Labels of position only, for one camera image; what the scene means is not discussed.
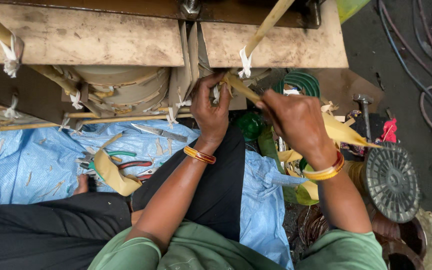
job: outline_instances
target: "green shirt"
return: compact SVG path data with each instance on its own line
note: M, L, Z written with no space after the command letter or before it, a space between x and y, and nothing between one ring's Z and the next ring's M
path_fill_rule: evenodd
M182 222L164 256L145 237L124 242L131 228L118 233L94 258L89 270L277 270L277 263L238 242L193 222ZM386 270L375 235L331 230L308 250L296 270Z

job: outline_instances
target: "hammer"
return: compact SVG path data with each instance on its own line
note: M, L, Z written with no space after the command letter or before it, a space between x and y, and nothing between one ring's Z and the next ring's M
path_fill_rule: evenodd
M365 94L354 94L353 100L357 101L360 104L361 111L363 113L363 119L366 123L366 138L368 138L368 143L371 143L371 130L369 128L369 111L368 111L368 105L373 103L375 100Z

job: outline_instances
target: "blue tarp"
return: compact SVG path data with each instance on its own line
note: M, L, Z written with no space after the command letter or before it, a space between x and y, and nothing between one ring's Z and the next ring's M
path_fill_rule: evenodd
M163 120L93 124L83 127L82 135L58 132L57 128L41 128L0 132L4 144L0 152L0 204L30 204L69 197L78 186L77 175L82 171L75 163L86 147L98 149L117 133L123 136L110 144L107 150L126 150L137 153L138 160L154 159L155 167L166 162L169 152L156 155L155 141L159 138L162 148L168 148L166 138L141 132L131 126L137 123L153 126L188 137L183 143L173 140L172 152L194 141L199 133L183 125L168 127ZM123 162L134 157L119 156ZM130 167L124 174L136 175L148 167ZM243 194L241 199L240 242L281 266L293 270L289 244L282 227L285 208L283 192L272 180L294 181L279 173L276 162L269 157L246 150ZM98 191L114 192L102 185Z

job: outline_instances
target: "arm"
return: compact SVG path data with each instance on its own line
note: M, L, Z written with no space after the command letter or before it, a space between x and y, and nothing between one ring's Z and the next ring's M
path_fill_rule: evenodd
M228 88L224 86L221 89L218 107L212 107L209 102L209 89L223 76L222 73L202 78L193 90L190 111L201 130L194 149L208 155L213 155L228 129ZM190 156L185 157L153 195L141 217L132 226L126 241L135 237L146 237L161 250L165 250L188 211L206 166L205 162Z
M326 133L319 100L303 95L284 96L272 89L265 91L256 104L273 122L274 131L292 149L320 171L331 167L337 149ZM363 199L345 171L333 178L318 181L319 196L324 201L325 217L333 226L353 232L372 231Z

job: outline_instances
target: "knife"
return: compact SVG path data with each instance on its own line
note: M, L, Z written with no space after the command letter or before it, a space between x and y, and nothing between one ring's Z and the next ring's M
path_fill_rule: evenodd
M167 131L162 130L160 128L154 128L154 127L143 126L143 125L138 125L138 124L131 124L131 125L137 129L142 130L142 131L146 131L146 132L153 133L153 134L156 134L159 136L163 136L165 138L175 139L175 140L183 142L183 143L188 142L188 137L178 135L175 133L171 133L171 132L167 132Z

